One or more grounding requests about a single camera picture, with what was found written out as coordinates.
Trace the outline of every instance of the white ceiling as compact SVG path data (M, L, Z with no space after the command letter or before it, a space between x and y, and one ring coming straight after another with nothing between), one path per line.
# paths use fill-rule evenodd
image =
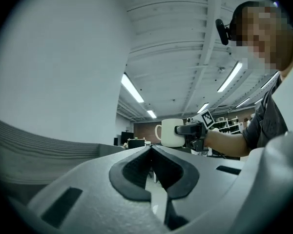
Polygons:
M118 113L146 121L147 110L162 119L192 116L206 102L214 114L234 109L248 97L243 107L253 106L269 89L260 87L275 71L264 69L245 50L222 45L215 27L217 18L229 23L245 1L123 0L136 31L126 73L145 102L137 103L122 86ZM237 60L242 69L218 93Z

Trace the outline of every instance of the man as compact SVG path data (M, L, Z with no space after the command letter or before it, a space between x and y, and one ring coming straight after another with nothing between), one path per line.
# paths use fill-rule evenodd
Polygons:
M242 157L287 131L272 94L293 67L293 29L277 8L248 1L236 8L230 23L230 34L237 46L247 46L267 65L279 71L277 81L265 94L250 125L242 134L207 133L206 146L229 156Z

